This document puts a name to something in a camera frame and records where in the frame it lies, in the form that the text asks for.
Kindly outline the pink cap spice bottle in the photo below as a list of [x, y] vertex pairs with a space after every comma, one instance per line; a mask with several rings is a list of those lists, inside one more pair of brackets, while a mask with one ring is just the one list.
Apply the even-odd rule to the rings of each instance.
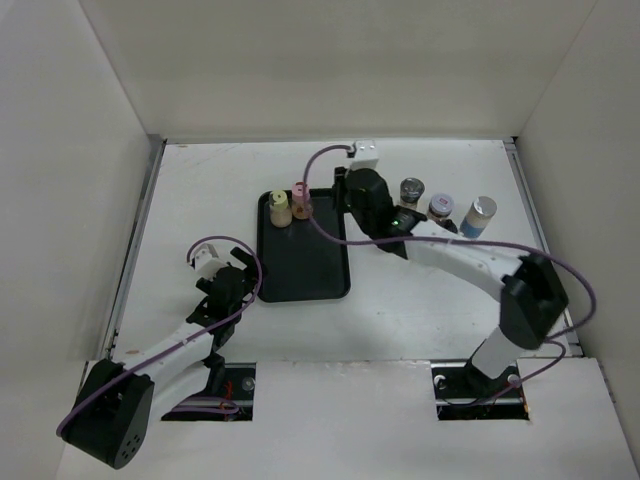
[[308, 220], [313, 215], [311, 194], [308, 185], [296, 182], [291, 189], [291, 212], [298, 220]]

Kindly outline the yellow cap spice bottle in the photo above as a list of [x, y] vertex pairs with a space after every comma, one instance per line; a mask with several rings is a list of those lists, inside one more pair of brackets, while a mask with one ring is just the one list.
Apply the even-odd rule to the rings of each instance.
[[292, 223], [293, 215], [289, 198], [284, 190], [273, 190], [269, 193], [269, 218], [276, 228], [286, 228]]

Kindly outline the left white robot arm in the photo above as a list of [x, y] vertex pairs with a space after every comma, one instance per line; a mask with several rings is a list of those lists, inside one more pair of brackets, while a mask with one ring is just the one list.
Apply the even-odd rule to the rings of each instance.
[[[124, 361], [103, 359], [89, 371], [69, 414], [56, 434], [114, 470], [139, 452], [150, 423], [167, 414], [232, 417], [240, 411], [224, 387], [219, 349], [235, 332], [243, 312], [256, 300], [264, 268], [256, 253], [236, 241], [230, 254], [238, 266], [219, 260], [213, 238], [187, 253], [198, 272], [204, 299], [171, 335]], [[194, 395], [211, 399], [189, 406]]]

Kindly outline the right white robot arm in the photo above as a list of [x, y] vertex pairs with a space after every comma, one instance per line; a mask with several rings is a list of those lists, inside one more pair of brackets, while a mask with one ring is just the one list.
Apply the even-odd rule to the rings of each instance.
[[497, 327], [454, 377], [472, 396], [492, 396], [503, 388], [508, 368], [543, 345], [568, 305], [551, 261], [541, 253], [512, 256], [467, 242], [396, 205], [386, 181], [371, 168], [335, 168], [333, 198], [382, 251], [453, 275], [498, 302]]

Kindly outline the grey cap pepper grinder bottle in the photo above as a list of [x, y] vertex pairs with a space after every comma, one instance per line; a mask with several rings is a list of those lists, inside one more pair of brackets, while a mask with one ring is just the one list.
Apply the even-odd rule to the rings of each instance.
[[420, 198], [425, 192], [424, 183], [415, 177], [408, 177], [400, 183], [400, 205], [404, 208], [417, 210]]

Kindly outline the black rectangular plastic tray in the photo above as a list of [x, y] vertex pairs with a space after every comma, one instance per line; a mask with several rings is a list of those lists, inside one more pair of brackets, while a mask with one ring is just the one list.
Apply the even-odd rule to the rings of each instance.
[[324, 238], [307, 220], [272, 225], [269, 194], [257, 203], [257, 254], [266, 273], [259, 298], [266, 303], [337, 300], [351, 288], [347, 247]]

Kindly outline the red label spice jar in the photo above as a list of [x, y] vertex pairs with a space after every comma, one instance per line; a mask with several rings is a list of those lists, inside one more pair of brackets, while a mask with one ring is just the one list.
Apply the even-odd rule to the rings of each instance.
[[453, 198], [445, 193], [436, 193], [431, 196], [426, 210], [430, 220], [443, 222], [449, 219], [454, 207]]

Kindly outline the black cap grinder bottle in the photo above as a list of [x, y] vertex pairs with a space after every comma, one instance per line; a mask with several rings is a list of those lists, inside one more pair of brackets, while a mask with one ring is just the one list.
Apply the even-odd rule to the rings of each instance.
[[444, 222], [444, 228], [450, 231], [451, 233], [454, 233], [454, 234], [458, 233], [458, 227], [456, 226], [455, 222], [451, 219], [447, 219]]

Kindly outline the silver cap blue label bottle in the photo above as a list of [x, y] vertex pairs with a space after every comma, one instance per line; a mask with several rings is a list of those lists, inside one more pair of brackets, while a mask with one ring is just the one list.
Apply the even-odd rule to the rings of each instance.
[[497, 213], [497, 209], [497, 203], [491, 197], [477, 197], [460, 223], [460, 234], [470, 239], [479, 238]]

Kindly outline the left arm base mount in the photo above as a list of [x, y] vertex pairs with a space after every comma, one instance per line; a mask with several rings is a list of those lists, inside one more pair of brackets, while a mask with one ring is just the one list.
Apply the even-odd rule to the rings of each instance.
[[251, 421], [256, 390], [255, 363], [227, 363], [212, 353], [202, 362], [208, 370], [203, 388], [161, 417], [164, 422]]

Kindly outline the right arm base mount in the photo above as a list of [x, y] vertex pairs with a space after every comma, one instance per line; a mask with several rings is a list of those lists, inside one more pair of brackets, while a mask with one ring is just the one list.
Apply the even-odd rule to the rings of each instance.
[[515, 362], [496, 379], [462, 360], [433, 361], [430, 371], [441, 421], [529, 420]]

